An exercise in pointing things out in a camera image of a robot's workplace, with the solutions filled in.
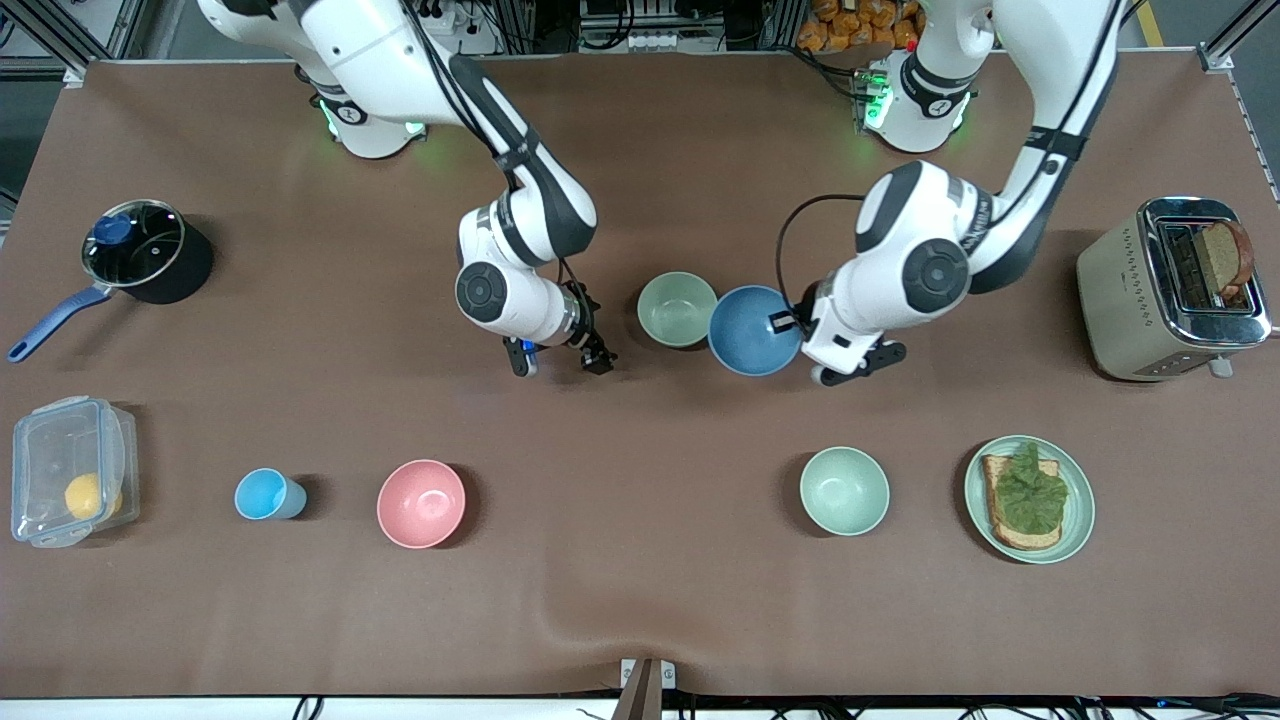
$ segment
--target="bread slice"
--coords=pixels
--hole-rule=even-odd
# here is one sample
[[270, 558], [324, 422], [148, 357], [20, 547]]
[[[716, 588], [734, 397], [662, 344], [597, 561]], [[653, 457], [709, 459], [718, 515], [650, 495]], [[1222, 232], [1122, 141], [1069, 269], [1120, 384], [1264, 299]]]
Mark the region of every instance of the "bread slice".
[[[991, 516], [992, 532], [996, 534], [996, 539], [1018, 550], [1046, 550], [1053, 547], [1062, 539], [1061, 523], [1048, 533], [1029, 536], [1006, 525], [1005, 519], [1000, 514], [1000, 505], [996, 502], [996, 483], [1000, 482], [1000, 475], [1004, 474], [1005, 468], [1012, 460], [1012, 457], [1004, 455], [982, 456], [982, 474], [987, 478], [987, 512]], [[1057, 477], [1057, 460], [1044, 460], [1042, 457], [1039, 468], [1046, 475]]]
[[1240, 223], [1222, 220], [1196, 236], [1196, 256], [1210, 291], [1230, 300], [1253, 277], [1253, 245]]

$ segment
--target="brown table cover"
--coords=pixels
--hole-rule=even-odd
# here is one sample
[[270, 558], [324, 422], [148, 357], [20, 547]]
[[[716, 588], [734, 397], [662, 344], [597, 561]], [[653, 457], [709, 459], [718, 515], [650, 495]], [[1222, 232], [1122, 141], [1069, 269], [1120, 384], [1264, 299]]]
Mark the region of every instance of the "brown table cover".
[[[616, 684], [640, 655], [699, 693], [1280, 691], [1280, 350], [1238, 356], [1230, 382], [1110, 382], [1074, 281], [1084, 247], [1170, 193], [1236, 209], [1280, 278], [1226, 77], [1125, 55], [1027, 277], [892, 333], [904, 365], [822, 389], [805, 361], [749, 379], [657, 346], [636, 295], [673, 269], [772, 284], [797, 202], [906, 156], [786, 56], [492, 73], [599, 208], [573, 264], [621, 355], [607, 377], [558, 350], [517, 379], [454, 306], [458, 218], [503, 187], [458, 128], [358, 160], [285, 64], [99, 64], [63, 92], [0, 255], [4, 342], [86, 283], [81, 238], [119, 201], [172, 202], [218, 265], [179, 305], [113, 300], [0, 368], [4, 427], [69, 395], [136, 413], [143, 488], [138, 521], [77, 547], [0, 542], [0, 694], [543, 693]], [[1030, 101], [1004, 56], [978, 87], [929, 159], [995, 191]], [[850, 256], [855, 211], [794, 225], [792, 292]], [[963, 469], [1006, 433], [1089, 475], [1097, 527], [1066, 562], [1010, 562], [972, 528]], [[890, 475], [865, 537], [799, 507], [832, 445]], [[470, 492], [445, 550], [401, 550], [374, 516], [416, 457]], [[236, 514], [264, 465], [303, 479], [301, 521]]]

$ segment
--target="blue cup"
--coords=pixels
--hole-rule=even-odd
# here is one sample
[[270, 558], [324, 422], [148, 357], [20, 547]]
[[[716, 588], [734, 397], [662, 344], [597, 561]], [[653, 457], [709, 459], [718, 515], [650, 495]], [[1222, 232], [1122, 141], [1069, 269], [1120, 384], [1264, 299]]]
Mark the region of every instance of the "blue cup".
[[246, 520], [288, 520], [307, 503], [307, 491], [279, 470], [260, 468], [236, 486], [236, 511]]
[[782, 293], [762, 284], [724, 293], [712, 311], [707, 332], [716, 359], [730, 370], [751, 378], [786, 368], [800, 351], [803, 340], [800, 327], [790, 320]]

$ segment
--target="cable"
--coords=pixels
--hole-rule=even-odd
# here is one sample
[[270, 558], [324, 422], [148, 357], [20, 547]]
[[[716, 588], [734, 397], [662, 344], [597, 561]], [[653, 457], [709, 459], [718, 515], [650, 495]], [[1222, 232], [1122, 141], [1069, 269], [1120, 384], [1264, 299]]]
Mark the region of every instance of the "cable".
[[870, 95], [868, 92], [850, 92], [849, 90], [841, 87], [840, 83], [836, 82], [836, 79], [832, 77], [836, 76], [842, 78], [851, 78], [856, 74], [855, 70], [850, 70], [846, 68], [836, 68], [833, 65], [823, 64], [818, 61], [818, 59], [813, 55], [813, 53], [808, 50], [797, 50], [795, 47], [791, 47], [790, 45], [774, 45], [773, 47], [769, 47], [769, 50], [786, 50], [801, 63], [818, 70], [818, 74], [822, 76], [822, 79], [842, 97], [847, 97], [849, 100], [874, 100], [877, 97], [876, 95]]
[[868, 700], [861, 707], [859, 707], [858, 712], [854, 712], [852, 716], [850, 716], [849, 720], [858, 720], [859, 717], [863, 716], [863, 712], [867, 712], [867, 708], [870, 707], [870, 706], [873, 706], [873, 705], [876, 705], [876, 698], [874, 697], [870, 698], [870, 700]]
[[[408, 13], [408, 17], [412, 18], [412, 8], [404, 5], [404, 0], [401, 0], [401, 5], [404, 8], [404, 12]], [[489, 155], [498, 158], [498, 149], [494, 147], [493, 142], [489, 141], [489, 137], [480, 129], [480, 122], [476, 120], [475, 113], [471, 111], [471, 105], [467, 104], [466, 94], [458, 85], [457, 78], [453, 77], [453, 73], [451, 73], [444, 65], [444, 59], [440, 58], [440, 54], [435, 50], [435, 45], [426, 35], [426, 31], [422, 29], [422, 26], [416, 22], [410, 22], [408, 24], [413, 28], [413, 35], [422, 45], [422, 51], [426, 53], [428, 64], [431, 67], [431, 76], [435, 77], [436, 85], [440, 86], [440, 95], [443, 95], [444, 100], [449, 104], [449, 109], [452, 109], [453, 114], [457, 115], [462, 127], [467, 128], [467, 131], [470, 131], [476, 140], [483, 142], [484, 146], [489, 149]], [[515, 191], [518, 187], [515, 174], [503, 174], [507, 177], [507, 190]]]
[[979, 705], [977, 707], [969, 707], [956, 720], [968, 720], [969, 716], [974, 715], [974, 714], [982, 715], [983, 720], [986, 720], [987, 719], [987, 714], [983, 712], [983, 710], [987, 710], [987, 708], [1009, 710], [1011, 712], [1016, 712], [1018, 715], [1021, 715], [1023, 717], [1027, 717], [1028, 720], [1046, 720], [1044, 717], [1041, 717], [1039, 715], [1036, 715], [1034, 712], [1028, 712], [1028, 711], [1025, 711], [1025, 710], [1023, 710], [1020, 707], [1014, 707], [1011, 705], [1001, 705], [998, 702], [988, 702], [988, 703]]
[[[472, 10], [476, 9], [476, 5], [480, 5], [480, 3], [477, 0], [471, 0], [471, 9]], [[480, 15], [485, 15], [485, 12], [484, 12], [483, 8], [486, 8], [488, 5], [480, 5], [481, 10], [480, 10], [480, 14], [477, 14], [477, 15], [472, 15], [471, 13], [463, 10], [462, 9], [462, 0], [458, 0], [457, 3], [454, 3], [453, 6], [457, 8], [458, 12], [462, 13], [468, 20], [479, 20]]]
[[799, 316], [796, 316], [795, 305], [791, 304], [791, 297], [787, 296], [786, 282], [782, 279], [782, 241], [785, 241], [786, 237], [787, 237], [787, 228], [791, 227], [791, 222], [795, 220], [796, 217], [799, 217], [800, 213], [803, 213], [805, 210], [805, 208], [809, 208], [810, 205], [817, 205], [818, 202], [824, 202], [827, 200], [854, 200], [854, 201], [861, 202], [863, 200], [867, 200], [867, 196], [865, 195], [828, 193], [828, 195], [818, 195], [815, 197], [810, 197], [809, 200], [805, 200], [804, 202], [801, 202], [800, 205], [797, 205], [796, 209], [792, 210], [790, 215], [787, 215], [786, 220], [782, 222], [782, 229], [778, 231], [778, 243], [777, 243], [777, 247], [774, 247], [774, 251], [773, 251], [773, 270], [774, 270], [774, 273], [777, 273], [777, 277], [778, 277], [778, 292], [782, 293], [782, 302], [786, 304], [787, 313], [790, 313], [791, 316], [796, 319], [796, 324], [800, 325], [800, 333], [805, 338], [809, 337], [809, 334], [812, 332], [812, 328], [808, 327], [806, 323], [801, 322]]
[[559, 259], [561, 269], [568, 273], [568, 281], [573, 283], [573, 295], [577, 296], [579, 305], [582, 306], [582, 313], [586, 315], [586, 327], [595, 331], [595, 310], [591, 310], [591, 299], [586, 296], [586, 288], [582, 283], [577, 282], [577, 275], [573, 274], [573, 268], [568, 265], [568, 260]]
[[1138, 10], [1147, 4], [1147, 0], [1134, 0], [1133, 6], [1124, 12], [1124, 17], [1120, 18], [1121, 27], [1129, 22], [1129, 18], [1138, 14]]
[[[1062, 114], [1062, 120], [1053, 128], [1051, 135], [1057, 135], [1066, 128], [1066, 123], [1071, 119], [1071, 113], [1075, 111], [1076, 105], [1080, 104], [1080, 99], [1084, 97], [1084, 91], [1089, 87], [1089, 81], [1093, 79], [1093, 72], [1098, 68], [1098, 60], [1102, 59], [1102, 49], [1107, 45], [1107, 37], [1111, 33], [1111, 26], [1115, 23], [1116, 14], [1120, 13], [1120, 4], [1123, 0], [1114, 0], [1111, 4], [1111, 12], [1107, 14], [1107, 22], [1102, 26], [1102, 32], [1098, 33], [1098, 41], [1093, 44], [1093, 55], [1089, 58], [1089, 68], [1084, 72], [1084, 79], [1080, 81], [1080, 87], [1075, 91], [1075, 97], [1071, 99], [1071, 104], [1066, 106], [1066, 113]], [[1048, 152], [1044, 152], [1044, 158], [1048, 158]], [[1044, 177], [1044, 160], [1041, 159], [1041, 165], [1036, 168], [1036, 173], [1027, 179], [1027, 184], [1018, 193], [1018, 197], [1005, 209], [1005, 213], [998, 218], [993, 219], [989, 225], [987, 225], [987, 232], [996, 229], [1000, 223], [1005, 222], [1009, 215], [1014, 213], [1014, 209], [1027, 199], [1032, 187], [1036, 182]]]
[[719, 53], [719, 49], [726, 42], [746, 42], [748, 40], [755, 40], [756, 37], [760, 37], [762, 32], [764, 32], [763, 27], [760, 29], [753, 32], [751, 35], [748, 35], [746, 37], [726, 37], [724, 35], [721, 35], [719, 41], [716, 42], [716, 51]]
[[507, 55], [512, 54], [511, 53], [512, 46], [516, 46], [516, 47], [518, 47], [521, 50], [524, 49], [522, 45], [518, 45], [518, 44], [513, 42], [515, 40], [518, 40], [521, 42], [531, 42], [531, 40], [529, 40], [527, 37], [522, 37], [520, 35], [512, 35], [512, 33], [507, 32], [507, 28], [504, 28], [502, 26], [502, 23], [498, 22], [498, 17], [494, 14], [493, 8], [490, 8], [489, 5], [485, 5], [483, 3], [475, 3], [475, 1], [471, 3], [472, 6], [475, 6], [477, 4], [480, 5], [480, 13], [485, 17], [486, 20], [489, 20], [489, 24], [492, 26], [489, 28], [489, 32], [493, 33], [494, 38], [498, 37], [499, 32], [502, 33], [502, 41], [506, 45], [504, 51], [506, 51]]
[[[293, 708], [293, 720], [302, 720], [302, 710], [306, 708], [308, 700], [311, 700], [311, 696], [298, 698], [298, 706]], [[320, 711], [324, 710], [324, 698], [317, 697], [315, 701], [316, 706], [311, 708], [311, 715], [307, 715], [306, 720], [316, 720], [316, 717], [320, 717]]]
[[[626, 32], [622, 31], [622, 20], [623, 19], [627, 20], [627, 29], [626, 29]], [[591, 45], [586, 40], [582, 40], [581, 37], [579, 37], [579, 44], [582, 47], [588, 47], [590, 50], [612, 50], [612, 49], [617, 47], [618, 45], [622, 45], [622, 41], [625, 41], [627, 37], [631, 36], [631, 29], [635, 28], [635, 26], [636, 26], [636, 4], [635, 4], [635, 0], [626, 0], [626, 5], [623, 5], [622, 9], [618, 10], [618, 27], [617, 27], [617, 29], [613, 31], [613, 37], [611, 37], [608, 42], [605, 42], [604, 45]]]

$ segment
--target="silver toaster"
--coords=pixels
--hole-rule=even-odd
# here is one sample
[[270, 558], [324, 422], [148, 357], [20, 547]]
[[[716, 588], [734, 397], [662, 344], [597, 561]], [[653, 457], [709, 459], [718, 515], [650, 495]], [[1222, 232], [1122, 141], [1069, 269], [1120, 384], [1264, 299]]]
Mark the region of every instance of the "silver toaster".
[[1194, 238], [1219, 220], [1238, 218], [1217, 200], [1157, 197], [1080, 254], [1084, 323], [1105, 373], [1157, 382], [1208, 365], [1230, 377], [1228, 357], [1271, 336], [1256, 268], [1230, 304], [1206, 281]]

